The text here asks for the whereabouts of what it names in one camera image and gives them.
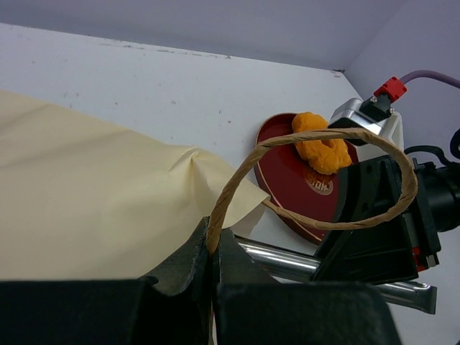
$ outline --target chrome bar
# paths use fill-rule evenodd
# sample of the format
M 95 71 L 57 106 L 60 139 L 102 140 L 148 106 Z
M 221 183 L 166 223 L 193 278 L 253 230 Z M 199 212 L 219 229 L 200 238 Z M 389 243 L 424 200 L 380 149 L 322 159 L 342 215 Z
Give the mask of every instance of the chrome bar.
M 275 277 L 295 282 L 309 282 L 321 261 L 310 255 L 292 252 L 269 244 L 236 236 L 239 245 L 255 262 Z M 377 285 L 388 303 L 403 305 L 424 313 L 436 311 L 437 287 L 421 282 L 394 282 Z

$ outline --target white backdrop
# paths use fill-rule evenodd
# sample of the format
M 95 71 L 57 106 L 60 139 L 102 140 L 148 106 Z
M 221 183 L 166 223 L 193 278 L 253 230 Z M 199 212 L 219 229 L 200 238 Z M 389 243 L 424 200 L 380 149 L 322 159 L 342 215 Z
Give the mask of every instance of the white backdrop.
M 406 0 L 0 0 L 0 22 L 344 69 Z

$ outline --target black plastic part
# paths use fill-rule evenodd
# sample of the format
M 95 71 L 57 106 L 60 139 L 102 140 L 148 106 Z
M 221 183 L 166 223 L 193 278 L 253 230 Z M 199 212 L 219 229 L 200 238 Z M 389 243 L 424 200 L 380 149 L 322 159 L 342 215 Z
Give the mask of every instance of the black plastic part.
M 400 195 L 400 174 L 389 157 L 348 170 L 348 193 L 339 221 L 359 221 L 384 213 Z M 354 231 L 331 231 L 315 255 L 323 261 L 312 280 L 357 280 L 382 284 L 418 276 L 404 216 Z
M 436 169 L 434 165 L 424 164 L 418 171 L 436 230 L 455 229 L 460 225 L 460 170 L 453 167 Z
M 143 280 L 3 282 L 0 296 L 2 344 L 186 344 L 168 339 L 193 322 L 172 322 Z
M 214 285 L 280 284 L 240 247 L 231 229 L 223 229 L 213 255 Z
M 362 102 L 359 111 L 376 122 L 388 119 L 391 116 L 391 100 L 386 93 L 377 96 L 377 102 L 372 103 L 371 98 Z
M 401 344 L 382 296 L 355 282 L 219 285 L 219 345 Z

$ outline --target red plate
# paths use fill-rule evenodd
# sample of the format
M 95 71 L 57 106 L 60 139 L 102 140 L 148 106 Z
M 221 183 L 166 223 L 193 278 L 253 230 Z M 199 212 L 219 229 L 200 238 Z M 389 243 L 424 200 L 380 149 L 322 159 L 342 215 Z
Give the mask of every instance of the red plate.
M 260 127 L 257 143 L 280 135 L 292 134 L 294 113 L 278 114 Z M 349 154 L 358 162 L 356 150 L 350 144 Z M 335 222 L 339 217 L 339 179 L 336 175 L 322 175 L 302 160 L 293 144 L 271 149 L 254 168 L 260 188 L 272 196 L 272 202 L 319 221 Z M 319 244 L 327 231 L 310 229 L 281 217 L 295 232 L 314 244 Z

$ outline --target purple cable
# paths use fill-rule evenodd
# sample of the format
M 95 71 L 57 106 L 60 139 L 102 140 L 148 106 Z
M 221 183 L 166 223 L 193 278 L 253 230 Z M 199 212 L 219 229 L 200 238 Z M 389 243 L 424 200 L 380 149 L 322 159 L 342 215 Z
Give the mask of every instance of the purple cable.
M 401 77 L 400 81 L 403 84 L 407 84 L 417 78 L 430 78 L 434 79 L 435 81 L 449 84 L 454 88 L 460 88 L 460 80 L 449 77 L 443 73 L 435 72 L 433 70 L 415 70 Z

